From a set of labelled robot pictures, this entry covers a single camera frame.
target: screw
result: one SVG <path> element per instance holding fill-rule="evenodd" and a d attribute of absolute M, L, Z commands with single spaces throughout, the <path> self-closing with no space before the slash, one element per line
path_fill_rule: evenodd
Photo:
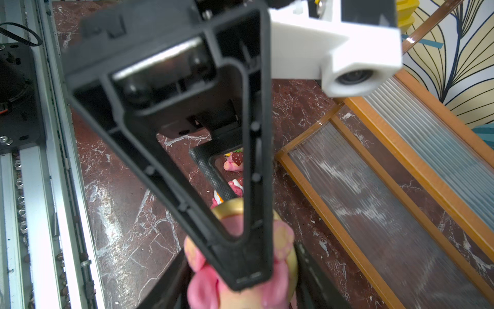
<path fill-rule="evenodd" d="M 0 145 L 3 145 L 3 146 L 9 146 L 10 144 L 12 144 L 14 141 L 7 137 L 7 136 L 0 136 Z"/>
<path fill-rule="evenodd" d="M 211 10 L 205 10 L 203 12 L 203 18 L 204 18 L 204 20 L 210 20 L 211 17 L 213 17 L 213 12 Z"/>
<path fill-rule="evenodd" d="M 91 265 L 91 260 L 86 260 L 86 261 L 81 263 L 81 268 L 84 268 L 84 267 L 89 266 L 89 265 Z"/>
<path fill-rule="evenodd" d="M 19 217 L 21 217 L 22 220 L 26 219 L 26 210 L 24 208 L 19 209 L 17 213 L 19 214 Z"/>
<path fill-rule="evenodd" d="M 25 221 L 21 222 L 21 224 L 19 225 L 19 230 L 22 234 L 26 234 L 28 232 L 28 225 Z"/>
<path fill-rule="evenodd" d="M 153 100 L 153 91 L 140 78 L 131 77 L 123 87 L 123 94 L 129 103 L 136 107 L 146 107 Z"/>
<path fill-rule="evenodd" d="M 251 129 L 253 132 L 258 132 L 258 131 L 261 129 L 261 124 L 260 124 L 258 121 L 253 121 L 253 122 L 250 124 L 250 129 Z"/>
<path fill-rule="evenodd" d="M 64 287 L 63 289 L 60 290 L 60 295 L 62 296 L 67 296 L 69 294 L 69 288 Z"/>
<path fill-rule="evenodd" d="M 325 9 L 326 9 L 326 1 L 320 0 L 319 3 L 317 3 L 317 15 L 321 17 L 324 14 Z"/>
<path fill-rule="evenodd" d="M 252 181 L 253 182 L 260 182 L 261 178 L 262 178 L 262 176 L 259 173 L 253 173 L 252 174 Z"/>
<path fill-rule="evenodd" d="M 89 254 L 87 254 L 86 252 L 82 252 L 81 254 L 79 254 L 79 259 L 84 262 L 86 261 L 87 259 L 89 259 Z"/>
<path fill-rule="evenodd" d="M 24 187 L 24 183 L 22 182 L 22 178 L 19 178 L 16 182 L 15 185 L 17 186 L 17 189 L 22 189 Z"/>

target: marble floor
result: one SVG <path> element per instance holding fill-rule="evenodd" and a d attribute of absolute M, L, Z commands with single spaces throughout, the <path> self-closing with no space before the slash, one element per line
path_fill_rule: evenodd
<path fill-rule="evenodd" d="M 78 23 L 81 18 L 114 3 L 104 0 L 54 1 L 53 13 L 61 49 L 80 39 Z M 274 80 L 272 97 L 275 152 L 335 105 L 314 81 Z M 341 115 L 352 133 L 494 286 L 493 263 L 350 110 L 345 110 Z M 181 250 L 185 233 L 166 205 L 156 200 L 77 113 L 73 113 L 73 123 L 106 308 L 134 308 Z M 176 139 L 159 138 L 191 184 L 210 203 L 213 189 L 188 155 L 190 147 L 208 139 L 206 132 Z M 225 172 L 228 179 L 239 176 L 239 173 Z M 290 176 L 277 163 L 274 167 L 274 196 L 274 208 L 291 225 L 296 240 L 311 251 L 352 307 L 387 307 Z"/>

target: pink toy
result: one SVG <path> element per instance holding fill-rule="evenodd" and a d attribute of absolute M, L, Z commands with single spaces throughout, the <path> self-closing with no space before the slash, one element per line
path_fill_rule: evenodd
<path fill-rule="evenodd" d="M 228 157 L 223 164 L 223 168 L 230 172 L 241 172 L 244 170 L 244 153 L 243 149 L 227 153 Z"/>
<path fill-rule="evenodd" d="M 228 204 L 219 205 L 215 209 L 217 211 L 215 214 L 230 234 L 239 236 L 244 228 L 243 215 L 221 218 L 225 215 L 225 208 L 231 206 L 231 203 Z M 191 269 L 196 273 L 187 290 L 190 307 L 192 309 L 287 309 L 296 285 L 297 270 L 293 241 L 294 233 L 290 226 L 281 220 L 274 220 L 273 276 L 267 282 L 234 292 L 187 237 L 184 242 L 185 255 Z"/>
<path fill-rule="evenodd" d="M 244 183 L 244 178 L 240 177 L 239 179 L 234 179 L 232 181 L 229 181 L 228 184 L 230 185 L 230 188 L 232 188 L 233 192 L 238 196 L 238 197 L 243 197 L 244 196 L 244 187 L 242 184 Z M 212 199 L 212 204 L 211 208 L 215 208 L 219 204 L 223 203 L 223 199 L 221 196 L 219 196 L 218 192 L 216 190 L 214 191 L 214 197 Z"/>

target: wooden frame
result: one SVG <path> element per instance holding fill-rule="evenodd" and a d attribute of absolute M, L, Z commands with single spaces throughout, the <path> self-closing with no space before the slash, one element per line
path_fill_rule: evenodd
<path fill-rule="evenodd" d="M 343 104 L 337 105 L 335 108 L 327 112 L 318 122 L 311 126 L 304 133 L 296 137 L 283 147 L 277 154 L 276 159 L 286 169 L 288 174 L 295 181 L 302 193 L 309 200 L 312 206 L 316 209 L 325 224 L 335 234 L 343 248 L 350 255 L 355 264 L 359 267 L 367 280 L 372 284 L 377 293 L 382 297 L 390 308 L 404 308 L 403 304 L 398 300 L 397 296 L 387 285 L 384 279 L 379 275 L 374 266 L 370 263 L 364 253 L 360 250 L 357 244 L 350 237 L 345 228 L 341 225 L 338 219 L 334 216 L 325 202 L 320 198 L 312 185 L 303 176 L 302 172 L 297 168 L 295 163 L 289 157 L 288 153 L 293 148 L 317 132 L 323 125 L 331 122 L 332 125 L 343 135 L 350 145 L 360 154 L 363 160 L 372 168 L 378 177 L 386 184 L 390 191 L 400 200 L 407 208 L 412 216 L 420 223 L 420 225 L 428 232 L 428 234 L 436 241 L 443 249 L 449 258 L 458 266 L 465 276 L 479 289 L 486 299 L 494 305 L 494 291 L 485 282 L 485 280 L 476 272 L 476 270 L 465 260 L 465 258 L 456 250 L 456 248 L 446 239 L 446 237 L 437 229 L 437 227 L 429 220 L 429 218 L 420 210 L 420 208 L 411 200 L 411 198 L 403 191 L 403 189 L 392 179 L 386 170 L 377 162 L 377 160 L 365 149 L 360 141 L 350 132 L 350 130 L 338 119 L 337 112 Z"/>
<path fill-rule="evenodd" d="M 407 72 L 400 72 L 403 79 Z M 410 89 L 416 94 L 417 86 L 412 80 L 406 79 Z M 426 106 L 432 106 L 433 112 L 449 126 L 462 140 L 472 147 L 482 158 L 494 157 L 494 151 L 474 136 L 475 134 L 446 109 L 432 95 L 418 94 L 419 99 L 426 98 Z M 374 110 L 362 97 L 352 97 L 344 100 L 345 104 L 360 118 L 367 128 L 388 148 L 398 161 L 412 174 L 415 179 L 429 192 L 441 207 L 458 223 L 473 241 L 494 261 L 494 232 L 470 209 L 468 205 L 434 172 L 434 170 L 404 141 L 396 131 Z"/>
<path fill-rule="evenodd" d="M 430 18 L 428 18 L 407 40 L 403 42 L 403 54 L 407 53 L 410 48 L 412 48 L 460 3 L 462 3 L 462 0 L 447 0 L 440 6 Z M 447 107 L 441 104 L 408 72 L 401 70 L 395 76 L 466 145 L 470 146 L 474 152 L 494 168 L 494 151 L 488 147 L 484 141 L 454 116 Z M 316 124 L 283 147 L 276 154 L 276 158 L 283 165 L 297 186 L 302 190 L 302 193 L 313 205 L 326 225 L 335 234 L 338 241 L 373 285 L 377 293 L 390 308 L 404 307 L 288 155 L 290 150 L 317 132 L 317 130 L 328 122 L 331 122 L 332 125 L 336 127 L 357 153 L 360 154 L 362 159 L 386 184 L 390 191 L 428 232 L 432 239 L 436 241 L 442 250 L 486 297 L 486 299 L 494 305 L 493 289 L 392 179 L 350 130 L 338 119 L 336 114 L 340 108 L 345 104 L 348 105 L 367 128 L 384 144 L 410 174 L 417 179 L 453 220 L 457 222 L 488 257 L 494 261 L 493 231 L 461 200 L 461 198 L 432 170 L 432 168 L 419 157 L 398 133 L 378 115 L 366 100 L 361 97 L 353 97 L 334 98 L 334 101 L 338 103 L 335 108 L 328 111 Z"/>
<path fill-rule="evenodd" d="M 317 194 L 311 184 L 304 177 L 302 172 L 297 168 L 295 163 L 288 156 L 288 152 L 292 148 L 296 147 L 311 134 L 315 133 L 320 127 L 328 123 L 330 117 L 335 115 L 341 107 L 342 104 L 333 108 L 316 124 L 311 126 L 304 133 L 288 143 L 276 154 L 276 158 L 288 172 L 293 181 L 295 181 L 297 186 L 300 188 L 304 196 L 309 200 L 317 213 L 321 216 L 324 223 L 331 229 L 345 251 L 352 258 L 352 260 L 355 262 L 355 264 L 364 274 L 367 280 L 372 284 L 372 286 L 381 296 L 383 301 L 386 302 L 386 304 L 390 308 L 405 309 L 405 306 L 403 306 L 398 297 L 384 281 L 381 275 L 377 272 L 372 263 L 367 259 L 362 250 L 360 250 L 355 241 L 353 241 L 352 237 L 348 234 L 343 225 L 341 225 L 335 215 L 326 206 L 325 202 L 320 198 L 319 194 Z"/>
<path fill-rule="evenodd" d="M 395 77 L 404 84 L 422 103 L 424 103 L 439 119 L 453 132 L 494 168 L 494 150 L 490 148 L 478 135 L 467 127 L 445 105 L 422 86 L 410 73 L 401 70 Z"/>
<path fill-rule="evenodd" d="M 443 249 L 449 258 L 463 271 L 465 276 L 484 294 L 489 302 L 494 305 L 494 291 L 489 284 L 477 273 L 477 271 L 465 260 L 458 250 L 447 240 L 440 230 L 429 220 L 403 189 L 393 180 L 386 170 L 377 162 L 371 153 L 362 143 L 350 132 L 350 130 L 336 116 L 331 117 L 330 122 L 345 137 L 353 149 L 360 154 L 362 159 L 376 173 L 376 175 L 386 184 L 388 189 L 398 198 L 398 200 L 411 213 L 415 220 L 429 233 L 432 239 Z"/>

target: blue stripe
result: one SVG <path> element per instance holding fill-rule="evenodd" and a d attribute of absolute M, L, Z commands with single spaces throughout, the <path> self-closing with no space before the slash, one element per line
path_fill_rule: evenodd
<path fill-rule="evenodd" d="M 402 34 L 402 39 L 403 40 L 406 40 L 408 38 L 408 36 L 406 34 Z M 424 44 L 424 45 L 429 45 L 429 46 L 432 46 L 432 47 L 435 47 L 435 48 L 443 48 L 443 43 L 439 43 L 439 42 L 436 42 L 436 41 L 431 41 L 431 40 L 426 40 L 426 39 L 421 39 L 420 41 L 418 41 L 419 43 L 421 44 Z"/>
<path fill-rule="evenodd" d="M 491 141 L 491 142 L 494 142 L 494 134 L 478 134 L 477 135 L 483 139 L 483 140 L 487 140 L 487 141 Z"/>
<path fill-rule="evenodd" d="M 494 150 L 494 142 L 488 141 L 488 140 L 484 140 L 484 142 L 486 142 L 487 146 L 489 146 L 490 148 L 492 148 Z"/>
<path fill-rule="evenodd" d="M 472 131 L 476 134 L 494 134 L 494 127 L 493 128 L 479 127 L 479 128 L 474 128 Z"/>
<path fill-rule="evenodd" d="M 485 124 L 485 125 L 476 126 L 476 127 L 474 128 L 474 130 L 475 130 L 475 129 L 482 129 L 482 128 L 490 128 L 490 129 L 494 129 L 494 123 L 492 123 L 492 124 Z"/>

